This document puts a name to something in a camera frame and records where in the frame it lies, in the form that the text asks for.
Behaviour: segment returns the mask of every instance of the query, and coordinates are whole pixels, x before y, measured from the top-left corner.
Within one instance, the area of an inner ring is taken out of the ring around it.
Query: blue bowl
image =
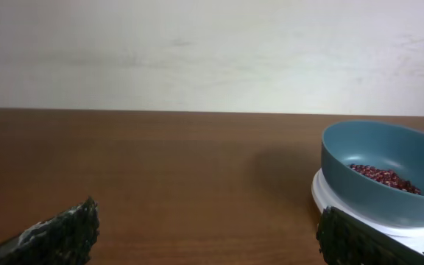
[[[393,169],[422,195],[365,177],[350,164]],[[330,187],[355,211],[385,225],[424,227],[424,133],[376,121],[329,126],[322,139],[322,171]]]

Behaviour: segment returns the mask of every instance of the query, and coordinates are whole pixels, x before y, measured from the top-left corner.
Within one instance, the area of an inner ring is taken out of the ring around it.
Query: red bean
[[[382,170],[377,169],[374,166],[364,166],[355,164],[350,164],[350,168],[356,172],[363,174],[371,180],[375,180],[389,187],[398,188],[401,191],[407,191],[413,194],[421,195],[421,191],[419,188],[411,184],[410,181],[400,178],[397,173],[395,173],[391,169]]]

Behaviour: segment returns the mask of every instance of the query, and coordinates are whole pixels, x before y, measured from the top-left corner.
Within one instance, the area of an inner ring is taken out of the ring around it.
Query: brown tabletop
[[[424,118],[0,110],[0,241],[99,202],[90,264],[324,264],[311,181],[346,119]]]

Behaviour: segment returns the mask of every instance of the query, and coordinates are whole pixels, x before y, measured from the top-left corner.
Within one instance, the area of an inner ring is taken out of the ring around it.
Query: white wall
[[[424,116],[424,0],[0,0],[0,107]]]

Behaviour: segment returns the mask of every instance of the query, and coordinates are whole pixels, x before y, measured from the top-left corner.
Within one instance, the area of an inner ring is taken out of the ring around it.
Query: white base
[[[359,213],[354,212],[350,206],[340,200],[338,196],[331,190],[330,186],[323,176],[322,170],[320,169],[314,177],[312,183],[312,196],[317,204],[320,212],[323,212],[324,208],[328,206],[335,206],[338,209],[348,213],[355,217],[359,221],[369,225],[382,233],[387,234],[393,239],[405,244],[407,247],[412,248],[418,252],[424,252],[424,227],[417,228],[400,228],[383,225],[379,222],[368,219]]]

